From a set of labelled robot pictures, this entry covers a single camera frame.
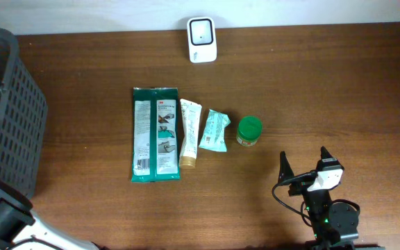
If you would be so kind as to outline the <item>green lid jar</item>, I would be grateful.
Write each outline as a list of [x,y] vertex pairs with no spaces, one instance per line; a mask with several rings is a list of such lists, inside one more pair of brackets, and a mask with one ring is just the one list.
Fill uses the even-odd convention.
[[243,117],[237,128],[236,139],[244,147],[255,145],[263,131],[263,123],[255,116]]

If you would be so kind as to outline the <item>white cream tube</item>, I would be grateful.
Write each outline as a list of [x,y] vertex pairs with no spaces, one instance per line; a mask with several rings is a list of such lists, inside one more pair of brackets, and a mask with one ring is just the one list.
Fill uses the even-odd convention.
[[184,138],[180,152],[179,167],[182,169],[194,169],[197,160],[202,106],[186,99],[181,99],[180,102]]

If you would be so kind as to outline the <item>grey plastic mesh basket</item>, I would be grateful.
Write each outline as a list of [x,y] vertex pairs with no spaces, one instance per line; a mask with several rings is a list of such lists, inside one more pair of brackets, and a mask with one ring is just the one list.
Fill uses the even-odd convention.
[[47,100],[19,57],[17,38],[0,28],[0,181],[35,193]]

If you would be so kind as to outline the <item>green glove package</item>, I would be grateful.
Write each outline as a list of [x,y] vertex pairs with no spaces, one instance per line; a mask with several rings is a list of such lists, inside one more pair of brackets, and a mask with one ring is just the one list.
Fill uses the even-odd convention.
[[178,90],[133,89],[133,183],[178,180]]

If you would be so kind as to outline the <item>white barcode scanner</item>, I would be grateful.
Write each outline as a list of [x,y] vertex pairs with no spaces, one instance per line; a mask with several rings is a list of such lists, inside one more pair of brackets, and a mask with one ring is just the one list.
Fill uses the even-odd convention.
[[212,18],[190,18],[187,21],[187,38],[191,63],[209,63],[217,59],[217,37]]

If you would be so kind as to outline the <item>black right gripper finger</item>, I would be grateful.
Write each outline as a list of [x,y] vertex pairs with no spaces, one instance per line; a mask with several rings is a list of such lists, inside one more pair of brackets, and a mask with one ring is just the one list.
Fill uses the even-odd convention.
[[280,169],[279,169],[279,175],[278,175],[278,183],[282,183],[293,177],[294,177],[294,173],[288,162],[286,153],[284,151],[282,151],[282,152],[280,152]]
[[321,152],[321,161],[323,163],[337,163],[338,159],[335,157],[332,157],[332,155],[329,153],[329,151],[326,149],[326,147],[322,146],[320,149]]

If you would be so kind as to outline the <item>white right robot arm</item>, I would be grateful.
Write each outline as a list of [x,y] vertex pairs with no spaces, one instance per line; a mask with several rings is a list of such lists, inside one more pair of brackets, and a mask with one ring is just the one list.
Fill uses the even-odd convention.
[[[330,196],[330,191],[341,184],[343,173],[344,167],[326,147],[320,149],[316,168],[299,175],[293,173],[286,153],[282,151],[278,183],[272,188],[272,196],[311,227],[315,239],[305,243],[306,249],[382,249],[375,244],[354,244],[359,238],[360,206],[346,199],[333,200]],[[303,197],[300,209],[278,198],[276,189],[282,186],[289,187],[289,196]]]

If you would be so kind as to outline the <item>teal wipes packet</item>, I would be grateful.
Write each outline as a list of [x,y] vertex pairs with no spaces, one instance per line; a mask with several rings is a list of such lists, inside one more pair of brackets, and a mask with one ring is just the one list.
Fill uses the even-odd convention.
[[225,129],[231,123],[228,115],[210,109],[199,147],[216,152],[227,152]]

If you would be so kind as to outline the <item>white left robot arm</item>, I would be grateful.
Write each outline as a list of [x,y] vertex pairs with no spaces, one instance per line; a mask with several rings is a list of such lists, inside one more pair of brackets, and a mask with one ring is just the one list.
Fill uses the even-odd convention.
[[0,181],[0,249],[100,250],[101,247],[42,221],[29,199]]

